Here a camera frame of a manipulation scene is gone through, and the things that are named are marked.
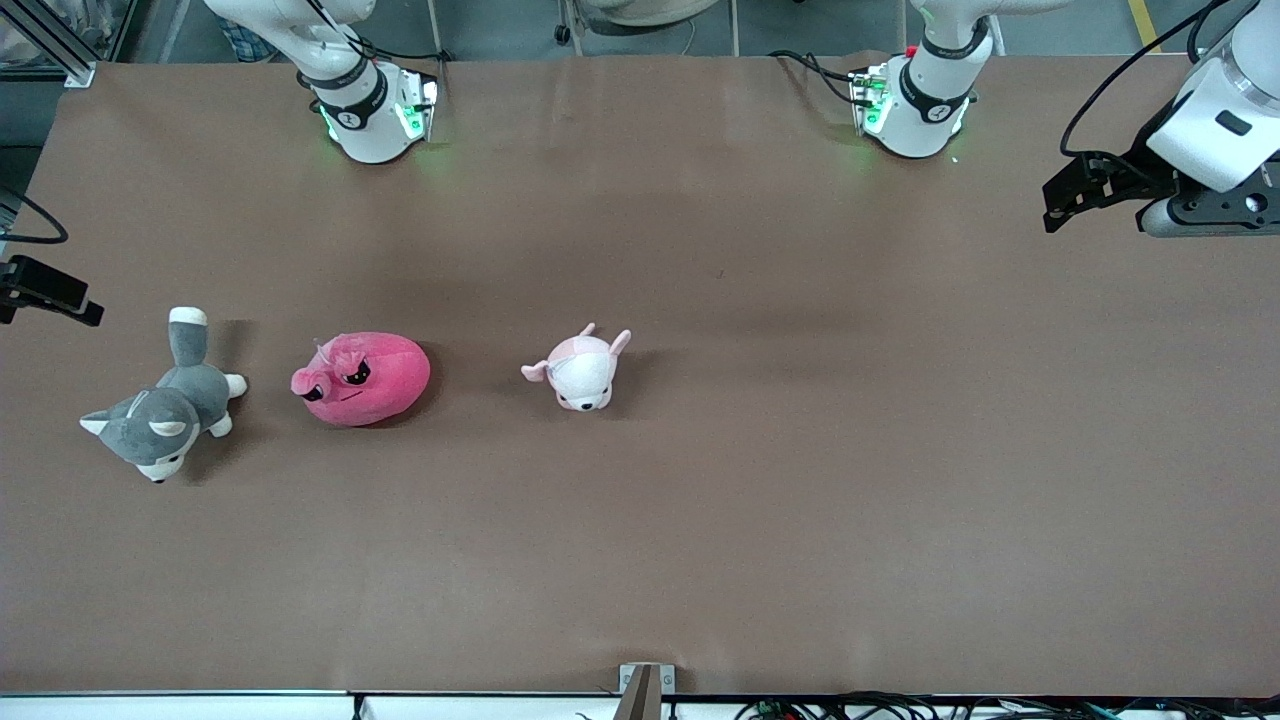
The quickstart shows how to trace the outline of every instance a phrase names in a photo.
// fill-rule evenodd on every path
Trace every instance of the pink stuffed pig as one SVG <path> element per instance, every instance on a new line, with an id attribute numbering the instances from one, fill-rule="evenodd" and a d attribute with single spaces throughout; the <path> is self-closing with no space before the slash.
<path id="1" fill-rule="evenodd" d="M 316 418 L 353 428 L 408 410 L 430 377 L 431 364 L 416 342 L 390 333 L 351 333 L 316 347 L 289 386 Z"/>

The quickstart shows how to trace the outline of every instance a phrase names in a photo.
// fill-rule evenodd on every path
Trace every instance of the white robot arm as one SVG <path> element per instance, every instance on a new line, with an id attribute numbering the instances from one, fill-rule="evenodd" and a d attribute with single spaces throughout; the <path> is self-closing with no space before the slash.
<path id="1" fill-rule="evenodd" d="M 854 120 L 860 132 L 905 158 L 928 158 L 960 131 L 969 91 L 991 58 L 987 18 L 1056 10 L 1071 0 L 911 0 L 924 18 L 924 40 L 855 76 Z"/>
<path id="2" fill-rule="evenodd" d="M 1048 232 L 1085 210 L 1151 200 L 1138 228 L 1156 237 L 1280 234 L 1280 0 L 1257 0 L 1128 152 L 1068 154 L 1043 188 Z"/>
<path id="3" fill-rule="evenodd" d="M 215 14 L 275 45 L 319 99 L 332 137 L 360 163 L 385 163 L 430 132 L 436 81 L 376 58 L 347 23 L 375 0 L 205 0 Z"/>

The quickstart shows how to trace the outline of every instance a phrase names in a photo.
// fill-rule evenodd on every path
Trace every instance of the plush toy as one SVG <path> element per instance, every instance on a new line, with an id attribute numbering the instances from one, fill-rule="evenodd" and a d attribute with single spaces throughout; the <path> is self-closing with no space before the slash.
<path id="1" fill-rule="evenodd" d="M 355 428 L 408 410 L 426 389 L 431 364 L 416 342 L 390 333 L 340 334 L 293 373 L 293 395 L 325 423 Z"/>
<path id="2" fill-rule="evenodd" d="M 201 432 L 209 430 L 214 437 L 232 432 L 227 401 L 248 389 L 242 375 L 205 364 L 209 318 L 200 309 L 169 311 L 169 348 L 175 368 L 155 387 L 122 400 L 110 410 L 81 418 L 86 430 L 133 462 L 152 483 L 163 483 L 182 468 Z"/>
<path id="3" fill-rule="evenodd" d="M 520 372 L 531 383 L 547 380 L 556 391 L 556 400 L 566 410 L 590 413 L 602 410 L 613 400 L 613 373 L 618 355 L 631 342 L 631 331 L 618 333 L 613 345 L 598 337 L 595 323 L 556 346 L 547 360 L 525 365 Z"/>

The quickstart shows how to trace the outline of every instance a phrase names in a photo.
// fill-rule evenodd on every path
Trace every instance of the cable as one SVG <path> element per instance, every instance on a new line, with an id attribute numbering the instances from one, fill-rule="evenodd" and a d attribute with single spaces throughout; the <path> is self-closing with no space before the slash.
<path id="1" fill-rule="evenodd" d="M 1206 8 L 1212 6 L 1213 3 L 1222 3 L 1222 1 L 1226 0 L 1211 0 L 1210 5 L 1207 5 Z M 1062 131 L 1062 138 L 1057 143 L 1057 151 L 1065 155 L 1066 158 L 1089 158 L 1089 159 L 1097 158 L 1108 160 L 1111 163 L 1116 163 L 1119 165 L 1123 165 L 1125 169 L 1134 173 L 1135 176 L 1140 177 L 1147 184 L 1152 187 L 1160 186 L 1160 182 L 1157 182 L 1155 178 L 1152 178 L 1146 172 L 1140 170 L 1139 168 L 1134 167 L 1132 163 L 1129 163 L 1128 160 L 1120 158 L 1114 152 L 1107 152 L 1105 150 L 1070 150 L 1068 149 L 1068 145 L 1071 141 L 1071 133 L 1075 132 L 1075 126 L 1080 124 L 1080 120 L 1084 118 L 1085 113 L 1088 113 L 1089 109 L 1093 108 L 1093 104 L 1098 101 L 1098 97 L 1101 97 L 1102 94 L 1106 92 L 1108 87 L 1111 87 L 1111 83 L 1114 83 L 1116 78 L 1124 74 L 1125 70 L 1132 68 L 1133 64 L 1140 60 L 1146 54 L 1151 53 L 1157 45 L 1167 42 L 1170 37 L 1178 35 L 1180 31 L 1193 24 L 1199 18 L 1199 14 L 1202 12 L 1203 9 L 1201 12 L 1192 13 L 1190 15 L 1184 18 L 1180 23 L 1169 28 L 1169 31 L 1166 31 L 1164 35 L 1152 40 L 1151 42 L 1144 45 L 1140 50 L 1130 55 L 1128 59 L 1125 59 L 1124 63 L 1120 63 L 1119 68 L 1111 70 L 1111 74 L 1108 74 L 1106 79 L 1102 81 L 1102 83 L 1093 91 L 1093 94 L 1089 95 L 1089 99 L 1084 101 L 1084 105 L 1080 105 L 1080 109 L 1075 111 L 1075 115 L 1071 117 L 1071 122 L 1066 123 L 1066 129 Z"/>
<path id="2" fill-rule="evenodd" d="M 453 56 L 449 55 L 449 53 L 447 50 L 440 50 L 439 53 L 425 53 L 425 54 L 421 54 L 421 55 L 407 55 L 407 54 L 403 54 L 403 53 L 392 53 L 389 50 L 383 50 L 383 49 L 378 47 L 376 45 L 374 45 L 372 42 L 370 42 L 367 38 L 361 37 L 360 33 L 356 33 L 356 36 L 352 37 L 351 35 L 347 35 L 346 32 L 343 32 L 342 29 L 339 29 L 338 24 L 333 19 L 333 15 L 330 15 L 329 12 L 324 9 L 324 5 L 321 5 L 319 0 L 306 0 L 306 3 L 307 3 L 307 5 L 311 6 L 312 10 L 315 10 L 316 15 L 319 15 L 320 19 L 324 20 L 324 23 L 326 26 L 329 26 L 329 28 L 332 31 L 334 31 L 338 35 L 340 35 L 342 37 L 344 37 L 347 40 L 347 45 L 357 55 L 360 55 L 361 58 L 364 58 L 366 60 L 375 60 L 375 59 L 379 59 L 379 58 L 381 58 L 384 60 L 390 60 L 390 59 L 401 59 L 401 60 L 440 60 L 440 61 L 453 60 Z"/>
<path id="3" fill-rule="evenodd" d="M 1213 10 L 1226 5 L 1228 3 L 1230 3 L 1230 0 L 1213 0 L 1197 13 L 1196 24 L 1192 26 L 1190 32 L 1187 33 L 1187 58 L 1192 63 L 1199 63 L 1199 46 L 1197 40 L 1199 38 L 1199 31 L 1204 27 L 1204 20 L 1213 14 Z"/>
<path id="4" fill-rule="evenodd" d="M 786 58 L 788 60 L 795 60 L 795 61 L 800 63 L 801 65 L 804 65 L 805 68 L 808 68 L 810 72 L 818 73 L 818 77 L 822 78 L 822 82 L 827 83 L 827 87 L 831 90 L 832 94 L 836 95 L 836 97 L 840 97 L 841 100 L 844 100 L 845 102 L 849 102 L 850 105 L 858 105 L 859 108 L 870 108 L 872 106 L 870 101 L 868 101 L 868 100 L 855 100 L 855 99 L 845 95 L 844 92 L 841 92 L 840 88 L 836 87 L 836 85 L 833 82 L 831 82 L 831 81 L 832 79 L 838 79 L 838 81 L 849 82 L 849 76 L 847 74 L 840 74 L 836 70 L 831 70 L 831 69 L 827 69 L 827 68 L 822 67 L 818 63 L 818 58 L 814 56 L 813 53 L 806 53 L 804 55 L 800 55 L 799 53 L 792 53 L 791 50 L 774 50 L 773 53 L 769 53 L 769 58 Z"/>
<path id="5" fill-rule="evenodd" d="M 689 18 L 689 42 L 685 42 L 685 49 L 680 51 L 681 55 L 689 55 L 689 49 L 694 46 L 695 36 L 698 36 L 698 26 L 694 24 L 694 18 Z"/>
<path id="6" fill-rule="evenodd" d="M 0 183 L 0 190 L 8 192 L 9 195 L 13 195 L 18 200 L 20 200 L 28 208 L 31 208 L 32 210 L 35 210 L 36 214 L 38 214 L 41 218 L 44 218 L 45 222 L 47 222 L 55 231 L 58 231 L 58 237 L 38 237 L 38 236 L 31 236 L 31 234 L 8 234 L 8 233 L 0 233 L 0 241 L 4 241 L 4 242 L 29 242 L 32 245 L 59 245 L 59 243 L 67 242 L 67 228 L 63 227 L 63 224 L 58 222 L 58 218 L 54 218 L 52 215 L 50 215 L 49 210 L 45 210 L 35 200 L 27 197 L 26 195 L 18 192 L 17 190 L 14 190 L 14 188 L 4 184 L 4 183 Z"/>

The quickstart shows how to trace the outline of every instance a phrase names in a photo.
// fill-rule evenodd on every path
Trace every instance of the gray stuffed dog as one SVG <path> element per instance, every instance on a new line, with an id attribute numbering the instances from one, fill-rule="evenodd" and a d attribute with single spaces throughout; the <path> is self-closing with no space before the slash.
<path id="1" fill-rule="evenodd" d="M 152 483 L 163 483 L 182 468 L 201 432 L 214 437 L 232 432 L 227 401 L 248 389 L 242 375 L 205 364 L 209 318 L 198 307 L 169 311 L 169 347 L 177 366 L 156 387 L 81 418 L 86 430 Z"/>

